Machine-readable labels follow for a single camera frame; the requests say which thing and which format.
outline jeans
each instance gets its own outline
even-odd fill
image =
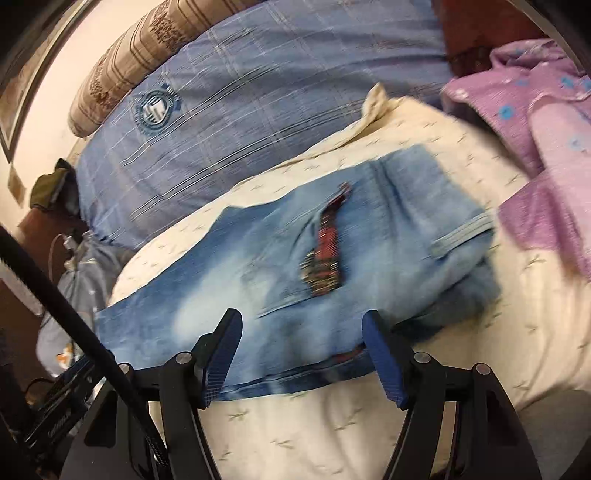
[[[343,183],[350,193],[336,212],[342,285],[313,296],[301,264]],[[233,307],[243,334],[220,397],[309,390],[373,370],[359,348],[369,309],[411,340],[482,312],[499,293],[486,259],[492,228],[415,146],[271,203],[227,207],[182,258],[99,312],[96,331],[118,362],[153,367],[190,350]]]

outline light blue cloth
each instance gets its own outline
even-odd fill
[[[82,218],[138,249],[236,183],[359,119],[367,92],[439,105],[431,0],[276,0],[183,47],[111,113],[78,167]]]
[[[312,297],[301,263],[319,217],[336,213],[342,285]],[[164,363],[212,332],[227,308],[243,335],[222,399],[290,393],[373,370],[361,318],[376,309],[410,339],[474,317],[499,293],[486,260],[492,220],[421,146],[336,171],[281,199],[227,207],[207,235],[148,285],[99,312],[96,333],[118,362]]]

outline white bedsheet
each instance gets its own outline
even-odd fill
[[[493,214],[527,182],[492,136],[414,99],[387,99],[376,85],[360,121],[238,184],[143,247],[122,272],[111,303],[180,258],[225,206],[269,202],[331,171],[413,144],[425,144]],[[456,367],[486,362],[517,407],[554,388],[591,392],[587,282],[553,252],[520,251],[500,226],[490,256],[502,287],[496,304],[483,318],[448,327],[418,349]],[[404,413],[370,374],[298,394],[214,402],[200,417],[225,479],[367,480],[381,478]],[[436,466],[449,452],[452,408],[444,421]]]

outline pillow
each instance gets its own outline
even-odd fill
[[[70,107],[68,125],[86,137],[144,77],[179,49],[259,0],[165,0],[127,29],[95,64]]]

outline metal bolt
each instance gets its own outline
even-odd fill
[[[180,352],[174,359],[179,365],[188,364],[193,357],[189,352]]]
[[[431,356],[425,352],[417,352],[414,354],[414,359],[420,364],[427,364],[431,361]]]
[[[487,364],[478,364],[476,366],[476,371],[481,375],[488,375],[491,373],[491,368]]]

